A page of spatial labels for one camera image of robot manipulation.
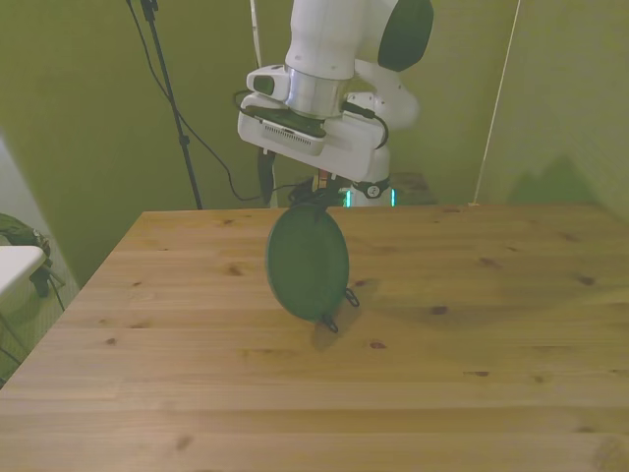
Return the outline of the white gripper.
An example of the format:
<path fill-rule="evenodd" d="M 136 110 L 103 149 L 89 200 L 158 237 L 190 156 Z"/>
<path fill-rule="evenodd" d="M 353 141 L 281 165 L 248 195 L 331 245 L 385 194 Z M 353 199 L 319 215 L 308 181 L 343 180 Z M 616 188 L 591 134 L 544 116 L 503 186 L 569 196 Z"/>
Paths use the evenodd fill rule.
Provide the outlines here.
<path fill-rule="evenodd" d="M 248 108 L 239 114 L 240 138 L 256 147 L 260 197 L 270 205 L 274 189 L 274 153 L 319 168 L 316 195 L 337 200 L 338 175 L 358 181 L 369 174 L 381 127 L 348 115 L 325 120 L 288 108 Z"/>

